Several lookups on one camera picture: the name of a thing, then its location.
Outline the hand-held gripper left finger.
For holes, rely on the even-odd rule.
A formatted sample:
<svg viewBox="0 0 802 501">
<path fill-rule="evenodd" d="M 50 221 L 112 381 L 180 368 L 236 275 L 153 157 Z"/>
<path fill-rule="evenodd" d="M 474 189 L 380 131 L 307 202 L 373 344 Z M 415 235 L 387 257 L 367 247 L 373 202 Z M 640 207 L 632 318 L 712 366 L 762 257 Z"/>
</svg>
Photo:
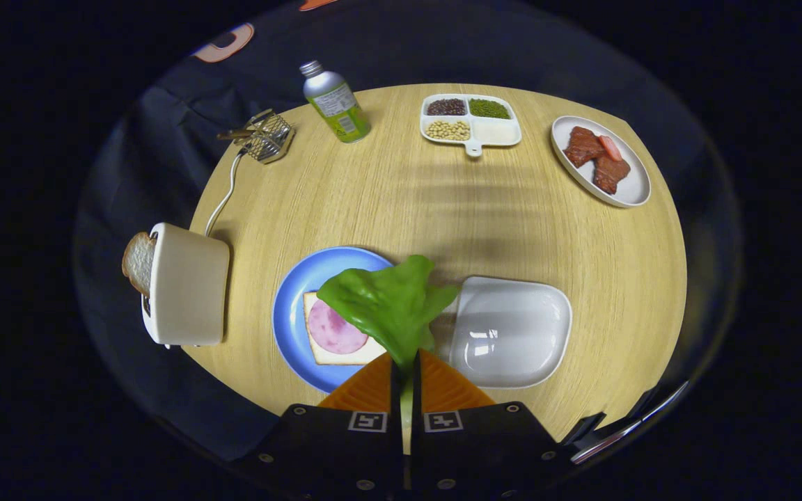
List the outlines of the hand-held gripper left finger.
<svg viewBox="0 0 802 501">
<path fill-rule="evenodd" d="M 399 397 L 388 354 L 318 405 L 290 405 L 233 469 L 284 500 L 393 500 L 404 484 Z"/>
</svg>

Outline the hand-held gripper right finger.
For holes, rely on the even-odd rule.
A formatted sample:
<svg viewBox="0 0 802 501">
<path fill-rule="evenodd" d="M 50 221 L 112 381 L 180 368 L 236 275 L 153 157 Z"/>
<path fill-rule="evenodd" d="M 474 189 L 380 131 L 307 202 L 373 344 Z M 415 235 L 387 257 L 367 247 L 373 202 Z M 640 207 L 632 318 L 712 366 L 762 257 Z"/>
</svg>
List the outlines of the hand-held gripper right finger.
<svg viewBox="0 0 802 501">
<path fill-rule="evenodd" d="M 497 404 L 426 350 L 415 358 L 409 474 L 415 500 L 518 500 L 573 477 L 576 448 L 525 403 Z"/>
</svg>

